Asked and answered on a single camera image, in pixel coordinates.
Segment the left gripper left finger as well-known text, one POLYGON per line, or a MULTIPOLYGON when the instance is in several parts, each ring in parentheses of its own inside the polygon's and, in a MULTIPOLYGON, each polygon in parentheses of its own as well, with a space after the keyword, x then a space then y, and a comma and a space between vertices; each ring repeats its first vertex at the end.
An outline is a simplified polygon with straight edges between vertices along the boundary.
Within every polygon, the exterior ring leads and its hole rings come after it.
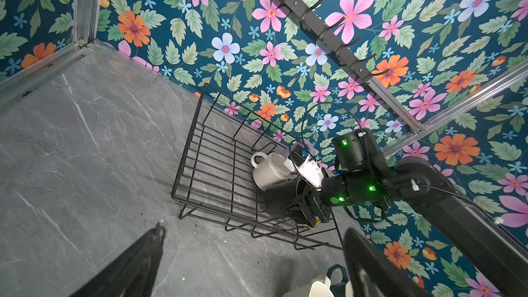
POLYGON ((163 255, 166 228, 148 230, 73 296, 150 296, 163 255))

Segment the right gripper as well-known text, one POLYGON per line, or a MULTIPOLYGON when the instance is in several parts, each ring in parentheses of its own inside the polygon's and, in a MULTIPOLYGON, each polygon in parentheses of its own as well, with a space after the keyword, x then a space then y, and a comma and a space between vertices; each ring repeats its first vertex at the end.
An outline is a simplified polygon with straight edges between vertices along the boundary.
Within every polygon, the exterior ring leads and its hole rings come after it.
POLYGON ((331 209, 325 205, 319 191, 305 181, 297 181, 293 200, 284 206, 284 216, 296 224, 315 228, 330 221, 331 209))

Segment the black mug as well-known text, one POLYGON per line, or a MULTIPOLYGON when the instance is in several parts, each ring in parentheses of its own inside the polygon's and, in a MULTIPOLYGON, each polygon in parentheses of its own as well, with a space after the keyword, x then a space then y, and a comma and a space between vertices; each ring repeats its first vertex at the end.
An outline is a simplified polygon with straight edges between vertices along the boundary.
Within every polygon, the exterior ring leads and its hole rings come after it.
POLYGON ((271 218, 283 216, 281 209, 290 206, 303 193, 306 181, 302 179, 288 180, 272 185, 264 192, 265 211, 271 218))

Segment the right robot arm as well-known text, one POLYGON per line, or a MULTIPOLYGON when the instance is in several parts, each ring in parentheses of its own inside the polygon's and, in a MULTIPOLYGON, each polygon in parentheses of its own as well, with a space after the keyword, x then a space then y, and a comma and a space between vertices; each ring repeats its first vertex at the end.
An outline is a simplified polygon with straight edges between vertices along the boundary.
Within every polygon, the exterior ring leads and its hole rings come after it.
POLYGON ((279 208, 281 214, 314 226, 317 220, 326 221, 336 206, 372 204, 387 210, 392 202, 404 201, 448 237, 500 292, 527 295, 527 249, 510 234, 510 228, 527 223, 525 202, 504 195, 500 202, 507 212, 493 218, 426 160, 404 158, 389 166, 368 129, 332 142, 337 175, 330 177, 315 167, 312 173, 318 181, 311 183, 300 174, 295 196, 279 208))

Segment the dark green mug white inside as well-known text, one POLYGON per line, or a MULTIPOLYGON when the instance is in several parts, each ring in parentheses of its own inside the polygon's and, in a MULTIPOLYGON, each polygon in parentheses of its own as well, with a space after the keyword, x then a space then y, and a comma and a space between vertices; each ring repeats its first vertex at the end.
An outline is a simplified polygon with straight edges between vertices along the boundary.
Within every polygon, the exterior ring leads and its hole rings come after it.
POLYGON ((339 264, 331 266, 326 273, 329 279, 329 289, 335 297, 353 296, 353 288, 347 273, 347 269, 339 264))

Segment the white mug red inside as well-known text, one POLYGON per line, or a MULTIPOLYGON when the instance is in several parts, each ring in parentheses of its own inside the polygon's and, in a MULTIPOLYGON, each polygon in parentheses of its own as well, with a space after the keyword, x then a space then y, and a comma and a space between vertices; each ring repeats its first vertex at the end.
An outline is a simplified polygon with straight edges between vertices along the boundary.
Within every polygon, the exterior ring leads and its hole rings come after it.
POLYGON ((261 191, 269 187, 289 180, 293 164, 280 153, 256 152, 251 157, 251 165, 254 183, 261 191))

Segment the white faceted mug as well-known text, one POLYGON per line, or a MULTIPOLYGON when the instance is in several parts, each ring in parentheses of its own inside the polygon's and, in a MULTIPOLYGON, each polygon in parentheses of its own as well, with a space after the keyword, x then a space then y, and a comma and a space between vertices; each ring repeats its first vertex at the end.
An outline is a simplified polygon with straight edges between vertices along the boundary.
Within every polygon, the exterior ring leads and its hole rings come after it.
POLYGON ((321 275, 312 279, 310 283, 283 294, 283 297, 334 297, 330 287, 330 278, 321 275))

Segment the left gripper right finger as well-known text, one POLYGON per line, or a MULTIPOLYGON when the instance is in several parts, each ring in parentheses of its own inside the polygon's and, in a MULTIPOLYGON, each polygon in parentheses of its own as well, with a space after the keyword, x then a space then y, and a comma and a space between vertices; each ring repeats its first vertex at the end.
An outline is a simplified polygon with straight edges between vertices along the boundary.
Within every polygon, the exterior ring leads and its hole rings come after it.
POLYGON ((342 247, 354 296, 429 295, 357 230, 345 232, 342 247))

